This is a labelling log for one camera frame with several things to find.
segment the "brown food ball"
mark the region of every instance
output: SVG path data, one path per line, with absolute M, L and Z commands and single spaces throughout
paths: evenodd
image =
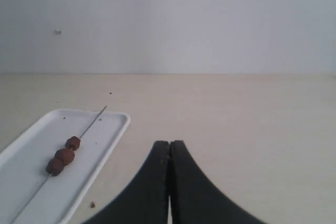
M 53 176 L 57 176 L 63 171 L 63 168 L 64 165 L 62 164 L 62 162 L 57 158 L 53 158 L 49 161 L 46 167 L 46 172 L 52 174 Z
M 70 149 L 60 149 L 55 153 L 55 158 L 61 160 L 62 164 L 66 166 L 74 160 L 75 153 Z
M 79 148 L 79 145 L 80 139 L 76 136 L 73 136 L 67 140 L 67 142 L 65 143 L 65 148 L 75 151 Z

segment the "beige tabletop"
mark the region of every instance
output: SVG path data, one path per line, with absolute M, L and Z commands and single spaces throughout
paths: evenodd
M 131 124 L 70 224 L 119 194 L 155 140 L 184 140 L 221 191 L 269 224 L 336 223 L 335 75 L 0 76 L 0 151 L 50 110 L 104 105 Z

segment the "metal skewer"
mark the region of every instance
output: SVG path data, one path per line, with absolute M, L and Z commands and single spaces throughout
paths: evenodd
M 94 124 L 94 122 L 98 119 L 98 117 L 104 112 L 104 110 L 107 108 L 107 105 L 99 112 L 99 114 L 93 119 L 93 121 L 90 123 L 90 125 L 84 130 L 84 132 L 79 136 L 79 139 L 81 139 L 85 133 L 91 128 L 91 126 Z M 29 205 L 29 203 L 34 199 L 34 197 L 37 195 L 37 193 L 41 190 L 41 188 L 45 185 L 45 183 L 52 177 L 52 174 L 49 174 L 48 177 L 40 184 L 40 186 L 36 189 L 36 191 L 33 193 L 33 195 L 30 197 L 30 199 L 24 204 L 24 206 L 21 208 L 21 210 L 16 214 L 16 216 L 12 219 L 12 221 L 9 224 L 13 224 L 16 219 L 20 216 L 20 214 L 26 209 L 26 207 Z

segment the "meatball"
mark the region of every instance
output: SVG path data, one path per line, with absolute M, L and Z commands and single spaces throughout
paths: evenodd
M 46 167 L 46 172 L 52 174 L 53 176 L 57 176 L 62 172 L 63 168 L 64 165 L 62 164 L 61 160 L 54 157 L 52 160 L 49 161 Z
M 55 153 L 55 158 L 59 159 L 64 166 L 70 164 L 74 158 L 75 153 L 70 149 L 60 149 Z
M 79 148 L 79 144 L 80 139 L 76 136 L 73 136 L 67 140 L 67 142 L 65 143 L 65 148 L 75 151 Z

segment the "white tray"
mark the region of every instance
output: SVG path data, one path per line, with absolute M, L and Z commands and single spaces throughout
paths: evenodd
M 98 112 L 54 110 L 0 153 L 0 224 L 8 224 L 48 174 L 45 167 L 71 136 Z M 124 113 L 103 112 L 82 137 L 75 160 L 44 184 L 15 224 L 65 224 L 130 123 Z

